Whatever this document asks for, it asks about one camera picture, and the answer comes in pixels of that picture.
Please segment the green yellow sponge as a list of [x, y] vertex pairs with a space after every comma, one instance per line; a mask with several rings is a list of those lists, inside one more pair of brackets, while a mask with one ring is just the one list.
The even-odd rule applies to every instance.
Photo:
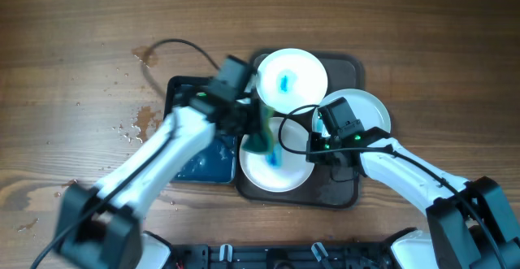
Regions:
[[273, 114], [274, 110], [271, 107], [260, 105], [259, 111], [250, 125], [251, 129], [242, 138], [242, 148], [246, 152], [266, 155], [273, 151], [275, 140], [269, 126]]

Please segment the white plate blue smear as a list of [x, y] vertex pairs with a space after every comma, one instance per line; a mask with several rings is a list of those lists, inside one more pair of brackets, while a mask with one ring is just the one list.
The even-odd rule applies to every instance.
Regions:
[[374, 95], [360, 89], [341, 89], [328, 94], [320, 103], [325, 106], [338, 98], [345, 98], [353, 114], [365, 130], [373, 127], [391, 132], [392, 121], [386, 106]]

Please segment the white plate blue dot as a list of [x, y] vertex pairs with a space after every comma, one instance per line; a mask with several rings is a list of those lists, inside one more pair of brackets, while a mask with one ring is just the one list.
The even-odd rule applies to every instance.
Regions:
[[263, 102], [281, 114], [319, 104], [327, 92], [323, 64], [305, 50], [287, 48], [268, 54], [258, 65], [256, 90]]

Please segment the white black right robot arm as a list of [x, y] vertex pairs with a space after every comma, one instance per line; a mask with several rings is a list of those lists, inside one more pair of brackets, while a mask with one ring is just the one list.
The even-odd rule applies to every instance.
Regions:
[[519, 222], [503, 189], [483, 176], [454, 176], [410, 153], [380, 128], [347, 137], [309, 136], [309, 160], [355, 163], [427, 218], [428, 232], [411, 229], [392, 241], [400, 268], [517, 268]]

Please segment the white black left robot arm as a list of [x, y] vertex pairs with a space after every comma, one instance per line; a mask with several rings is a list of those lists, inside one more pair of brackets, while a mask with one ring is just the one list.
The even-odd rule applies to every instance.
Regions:
[[127, 162], [90, 189], [67, 189], [50, 249], [79, 268], [173, 267], [171, 245], [141, 226], [155, 198], [216, 134], [264, 136], [271, 114], [257, 99], [184, 94]]

